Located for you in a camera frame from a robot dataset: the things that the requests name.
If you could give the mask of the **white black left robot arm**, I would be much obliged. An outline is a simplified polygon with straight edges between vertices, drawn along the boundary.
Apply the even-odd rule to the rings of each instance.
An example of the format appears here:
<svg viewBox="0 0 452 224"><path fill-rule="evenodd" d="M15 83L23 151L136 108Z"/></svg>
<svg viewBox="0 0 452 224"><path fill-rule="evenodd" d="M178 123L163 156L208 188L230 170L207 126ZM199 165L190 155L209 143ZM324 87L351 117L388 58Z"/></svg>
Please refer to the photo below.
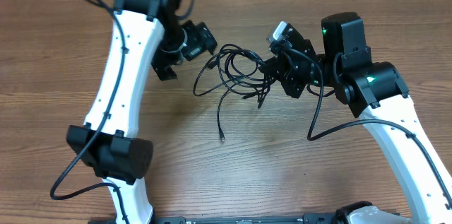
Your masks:
<svg viewBox="0 0 452 224"><path fill-rule="evenodd" d="M153 144L138 137L141 100L148 73L176 78L173 66L217 42L205 23L178 15L181 0L114 0L107 7L113 28L100 88L82 126L66 135L76 161L91 167L108 188L115 223L154 223L145 187Z"/></svg>

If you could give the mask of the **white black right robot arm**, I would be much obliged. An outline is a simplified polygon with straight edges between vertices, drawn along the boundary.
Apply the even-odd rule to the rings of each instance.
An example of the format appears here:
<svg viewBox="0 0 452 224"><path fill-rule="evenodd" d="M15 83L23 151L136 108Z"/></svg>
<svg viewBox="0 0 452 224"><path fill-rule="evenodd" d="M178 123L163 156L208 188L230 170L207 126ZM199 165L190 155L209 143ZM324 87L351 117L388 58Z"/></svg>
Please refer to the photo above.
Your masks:
<svg viewBox="0 0 452 224"><path fill-rule="evenodd" d="M364 22L355 12L337 13L321 21L324 51L291 24L281 21L268 36L272 57L261 72L298 98L319 89L334 95L378 143L403 190L410 217L387 213L362 201L336 211L336 223L450 223L451 175L417 116L403 77L392 63L375 62L366 41Z"/></svg>

